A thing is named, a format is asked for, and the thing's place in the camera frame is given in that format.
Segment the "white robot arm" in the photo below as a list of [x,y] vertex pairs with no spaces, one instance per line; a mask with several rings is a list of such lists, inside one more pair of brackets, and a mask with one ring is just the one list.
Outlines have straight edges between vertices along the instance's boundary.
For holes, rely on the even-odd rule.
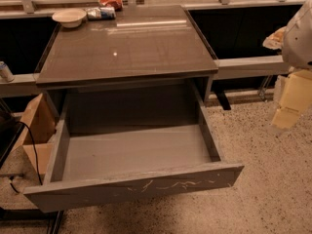
[[280,50],[290,67],[290,74],[279,76],[275,83],[270,123],[286,131],[312,105],[312,1],[305,1],[288,24],[266,37],[262,46]]

